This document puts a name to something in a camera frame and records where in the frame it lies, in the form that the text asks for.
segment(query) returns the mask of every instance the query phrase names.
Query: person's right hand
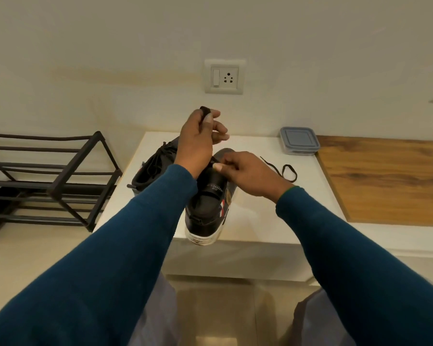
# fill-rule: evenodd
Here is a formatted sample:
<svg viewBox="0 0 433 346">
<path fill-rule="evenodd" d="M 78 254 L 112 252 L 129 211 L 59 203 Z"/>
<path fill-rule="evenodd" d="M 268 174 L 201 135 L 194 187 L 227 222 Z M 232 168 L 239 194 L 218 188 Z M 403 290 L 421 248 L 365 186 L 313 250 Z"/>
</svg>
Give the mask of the person's right hand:
<svg viewBox="0 0 433 346">
<path fill-rule="evenodd" d="M 226 153 L 220 163 L 213 164 L 213 168 L 244 192 L 275 203 L 294 186 L 249 152 Z"/>
</svg>

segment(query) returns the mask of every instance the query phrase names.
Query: container lid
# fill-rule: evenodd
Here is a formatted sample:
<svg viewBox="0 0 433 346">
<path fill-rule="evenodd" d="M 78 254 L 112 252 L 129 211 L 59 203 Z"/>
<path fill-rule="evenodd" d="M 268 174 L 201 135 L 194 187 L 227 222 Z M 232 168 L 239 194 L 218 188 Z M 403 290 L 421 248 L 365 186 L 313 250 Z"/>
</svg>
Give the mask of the container lid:
<svg viewBox="0 0 433 346">
<path fill-rule="evenodd" d="M 294 151 L 317 151 L 321 148 L 314 131 L 308 127 L 283 127 L 281 138 L 286 148 Z"/>
</svg>

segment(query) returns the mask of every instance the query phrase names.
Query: fingernail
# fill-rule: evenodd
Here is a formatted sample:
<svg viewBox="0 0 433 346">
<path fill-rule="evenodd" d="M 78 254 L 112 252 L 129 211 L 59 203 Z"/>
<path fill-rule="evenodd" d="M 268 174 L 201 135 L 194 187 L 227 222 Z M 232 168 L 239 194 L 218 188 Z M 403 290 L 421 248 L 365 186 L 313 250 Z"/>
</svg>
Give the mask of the fingernail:
<svg viewBox="0 0 433 346">
<path fill-rule="evenodd" d="M 207 114 L 205 117 L 204 117 L 204 121 L 203 121 L 204 123 L 210 123 L 210 124 L 213 124 L 213 115 L 212 115 L 212 113 L 209 113 L 209 114 Z"/>
<path fill-rule="evenodd" d="M 218 172 L 221 172 L 221 169 L 223 168 L 223 165 L 221 165 L 220 163 L 214 163 L 213 164 L 213 168 L 215 170 L 217 170 Z"/>
</svg>

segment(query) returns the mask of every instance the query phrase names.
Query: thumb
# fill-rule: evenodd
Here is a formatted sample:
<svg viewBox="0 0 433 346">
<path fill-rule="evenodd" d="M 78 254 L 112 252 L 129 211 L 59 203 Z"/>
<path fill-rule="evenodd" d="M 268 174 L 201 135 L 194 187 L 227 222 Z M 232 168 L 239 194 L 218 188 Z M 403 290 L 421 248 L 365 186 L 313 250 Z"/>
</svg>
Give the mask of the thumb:
<svg viewBox="0 0 433 346">
<path fill-rule="evenodd" d="M 220 174 L 225 176 L 227 179 L 229 179 L 230 181 L 234 182 L 235 178 L 237 177 L 237 170 L 231 165 L 214 163 L 213 168 L 217 170 Z"/>
<path fill-rule="evenodd" d="M 201 133 L 211 136 L 213 131 L 213 114 L 209 113 L 204 117 L 202 121 L 202 130 Z"/>
</svg>

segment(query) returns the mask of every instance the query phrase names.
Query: hand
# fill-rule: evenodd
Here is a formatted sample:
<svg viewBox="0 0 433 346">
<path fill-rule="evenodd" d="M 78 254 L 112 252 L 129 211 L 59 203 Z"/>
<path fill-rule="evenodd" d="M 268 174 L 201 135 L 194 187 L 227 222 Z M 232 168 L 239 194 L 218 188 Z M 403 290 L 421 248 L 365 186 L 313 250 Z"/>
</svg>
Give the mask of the hand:
<svg viewBox="0 0 433 346">
<path fill-rule="evenodd" d="M 202 124 L 202 110 L 192 112 L 179 134 L 178 152 L 175 164 L 187 169 L 197 179 L 212 158 L 212 145 L 229 139 L 228 129 L 213 118 L 221 115 L 218 110 L 210 110 Z"/>
<path fill-rule="evenodd" d="M 244 192 L 268 198 L 274 203 L 277 203 L 288 189 L 294 187 L 249 152 L 226 153 L 219 164 L 213 164 L 213 168 Z"/>
</svg>

